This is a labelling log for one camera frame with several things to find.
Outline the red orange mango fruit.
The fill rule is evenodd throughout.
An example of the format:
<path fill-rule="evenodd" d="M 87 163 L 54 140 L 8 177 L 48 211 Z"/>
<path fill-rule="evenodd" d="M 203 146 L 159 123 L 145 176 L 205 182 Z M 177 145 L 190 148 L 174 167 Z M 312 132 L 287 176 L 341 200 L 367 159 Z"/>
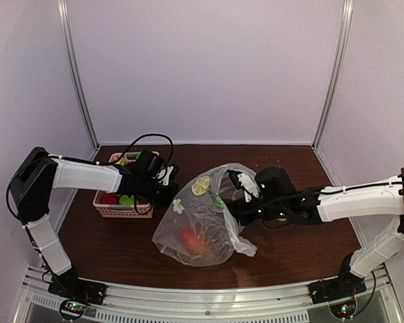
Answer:
<path fill-rule="evenodd" d="M 191 256 L 207 256 L 211 252 L 211 248 L 192 229 L 182 229 L 181 240 Z"/>

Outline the yellow banana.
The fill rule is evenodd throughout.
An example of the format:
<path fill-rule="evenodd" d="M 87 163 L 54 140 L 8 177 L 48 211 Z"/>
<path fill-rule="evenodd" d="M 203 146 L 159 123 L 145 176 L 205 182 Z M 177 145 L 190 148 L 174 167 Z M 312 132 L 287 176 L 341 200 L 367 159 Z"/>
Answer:
<path fill-rule="evenodd" d="M 118 160 L 115 162 L 115 164 L 116 164 L 116 165 L 120 165 L 120 166 L 125 166 L 125 165 L 127 165 L 127 160 L 126 160 L 125 157 L 123 157 L 123 158 L 118 159 Z"/>

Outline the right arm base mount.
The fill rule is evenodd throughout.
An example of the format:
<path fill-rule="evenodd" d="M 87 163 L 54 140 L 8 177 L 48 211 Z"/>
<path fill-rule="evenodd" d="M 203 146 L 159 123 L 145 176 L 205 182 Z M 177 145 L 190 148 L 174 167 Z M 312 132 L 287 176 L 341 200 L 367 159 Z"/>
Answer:
<path fill-rule="evenodd" d="M 331 314 L 340 320 L 352 318 L 358 311 L 356 296 L 366 291 L 363 280 L 341 280 L 339 277 L 319 280 L 308 285 L 313 304 L 328 303 Z"/>

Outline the clear plastic bag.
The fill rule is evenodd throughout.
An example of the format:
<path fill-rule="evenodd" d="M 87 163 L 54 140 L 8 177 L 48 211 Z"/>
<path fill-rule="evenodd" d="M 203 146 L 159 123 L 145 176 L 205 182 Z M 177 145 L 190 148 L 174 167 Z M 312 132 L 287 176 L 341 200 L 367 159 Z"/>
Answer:
<path fill-rule="evenodd" d="M 175 195 L 153 234 L 152 242 L 162 254 L 193 267 L 222 264 L 235 252 L 249 257 L 256 254 L 256 246 L 240 235 L 244 227 L 227 206 L 244 196 L 232 184 L 229 170 L 250 177 L 256 175 L 252 169 L 232 163 L 212 168 L 189 181 Z M 192 229 L 211 252 L 207 256 L 191 256 L 182 243 L 182 229 Z"/>

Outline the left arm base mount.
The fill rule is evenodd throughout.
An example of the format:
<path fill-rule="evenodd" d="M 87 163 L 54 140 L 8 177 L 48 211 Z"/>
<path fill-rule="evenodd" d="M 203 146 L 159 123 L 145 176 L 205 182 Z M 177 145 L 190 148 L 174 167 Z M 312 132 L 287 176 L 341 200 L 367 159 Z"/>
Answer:
<path fill-rule="evenodd" d="M 106 285 L 103 283 L 77 280 L 76 288 L 70 291 L 56 281 L 51 281 L 48 292 L 63 298 L 59 304 L 59 314 L 64 320 L 75 321 L 87 312 L 91 305 L 101 306 L 106 295 Z"/>

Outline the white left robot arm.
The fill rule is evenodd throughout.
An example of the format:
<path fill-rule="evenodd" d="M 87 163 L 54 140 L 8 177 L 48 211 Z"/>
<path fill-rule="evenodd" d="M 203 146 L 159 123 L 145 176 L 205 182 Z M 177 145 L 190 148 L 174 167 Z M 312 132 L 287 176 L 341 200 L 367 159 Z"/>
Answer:
<path fill-rule="evenodd" d="M 179 171 L 158 153 L 142 150 L 134 160 L 121 164 L 122 153 L 107 162 L 53 155 L 43 147 L 33 148 L 9 181 L 6 198 L 48 269 L 57 287 L 69 299 L 83 293 L 83 283 L 68 273 L 72 263 L 50 213 L 53 192 L 61 189 L 92 190 L 143 197 L 153 207 L 167 207 L 179 190 L 174 179 Z"/>

